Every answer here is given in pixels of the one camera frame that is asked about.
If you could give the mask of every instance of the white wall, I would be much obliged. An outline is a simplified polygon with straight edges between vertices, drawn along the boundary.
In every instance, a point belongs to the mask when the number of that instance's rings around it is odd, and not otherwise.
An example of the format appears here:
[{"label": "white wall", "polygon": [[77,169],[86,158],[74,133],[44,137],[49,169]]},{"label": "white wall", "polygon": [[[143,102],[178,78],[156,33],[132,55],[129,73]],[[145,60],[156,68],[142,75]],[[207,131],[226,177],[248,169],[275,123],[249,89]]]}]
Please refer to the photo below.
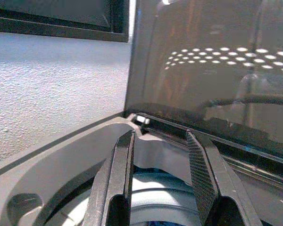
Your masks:
[{"label": "white wall", "polygon": [[130,43],[0,32],[0,160],[122,111],[130,54]]}]

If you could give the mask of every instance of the black frame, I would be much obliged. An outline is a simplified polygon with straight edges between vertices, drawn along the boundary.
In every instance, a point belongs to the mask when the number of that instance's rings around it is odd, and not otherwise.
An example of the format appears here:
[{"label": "black frame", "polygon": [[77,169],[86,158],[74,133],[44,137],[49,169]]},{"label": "black frame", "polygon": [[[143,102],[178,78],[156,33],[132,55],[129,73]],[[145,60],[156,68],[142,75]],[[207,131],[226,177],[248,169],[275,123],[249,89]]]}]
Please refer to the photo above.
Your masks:
[{"label": "black frame", "polygon": [[0,32],[128,42],[129,0],[111,4],[111,29],[0,9]]}]

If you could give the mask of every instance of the textured wall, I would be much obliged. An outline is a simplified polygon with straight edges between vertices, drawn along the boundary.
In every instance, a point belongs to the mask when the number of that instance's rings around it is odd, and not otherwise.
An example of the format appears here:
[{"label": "textured wall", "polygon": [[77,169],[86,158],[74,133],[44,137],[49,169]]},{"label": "textured wall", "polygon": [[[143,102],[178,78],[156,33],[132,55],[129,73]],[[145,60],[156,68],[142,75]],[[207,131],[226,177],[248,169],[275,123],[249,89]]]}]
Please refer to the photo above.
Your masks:
[{"label": "textured wall", "polygon": [[0,33],[0,160],[123,109],[131,45]]}]

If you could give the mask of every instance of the tinted plastic lid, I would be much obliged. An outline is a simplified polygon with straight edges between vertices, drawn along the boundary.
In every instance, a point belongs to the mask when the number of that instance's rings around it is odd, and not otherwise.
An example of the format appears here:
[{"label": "tinted plastic lid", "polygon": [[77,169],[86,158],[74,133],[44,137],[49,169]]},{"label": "tinted plastic lid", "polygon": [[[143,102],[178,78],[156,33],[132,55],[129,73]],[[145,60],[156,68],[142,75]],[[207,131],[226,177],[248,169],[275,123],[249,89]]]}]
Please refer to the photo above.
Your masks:
[{"label": "tinted plastic lid", "polygon": [[125,110],[283,158],[283,1],[138,1]]}]

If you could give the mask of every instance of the gray plastic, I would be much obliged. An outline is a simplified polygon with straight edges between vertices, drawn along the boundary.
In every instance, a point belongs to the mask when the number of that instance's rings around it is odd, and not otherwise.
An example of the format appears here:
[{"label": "gray plastic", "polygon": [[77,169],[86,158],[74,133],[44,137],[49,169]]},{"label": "gray plastic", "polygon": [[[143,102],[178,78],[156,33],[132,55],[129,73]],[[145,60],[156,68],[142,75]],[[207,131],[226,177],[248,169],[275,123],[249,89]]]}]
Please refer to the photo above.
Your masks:
[{"label": "gray plastic", "polygon": [[[17,164],[19,155],[7,160],[9,169],[0,174],[0,226],[11,226],[7,205],[18,194],[37,194],[42,206],[19,215],[19,226],[43,224],[61,200],[74,188],[95,176],[107,154],[111,152],[117,138],[134,129],[136,140],[134,164],[141,168],[162,169],[191,184],[188,149],[170,143],[152,134],[142,135],[139,128],[128,119],[113,118],[74,136],[55,140],[43,145],[42,152]],[[103,136],[105,142],[98,142]],[[244,187],[260,219],[283,226],[283,188],[274,187],[268,181],[255,179],[252,174],[239,172]]]}]

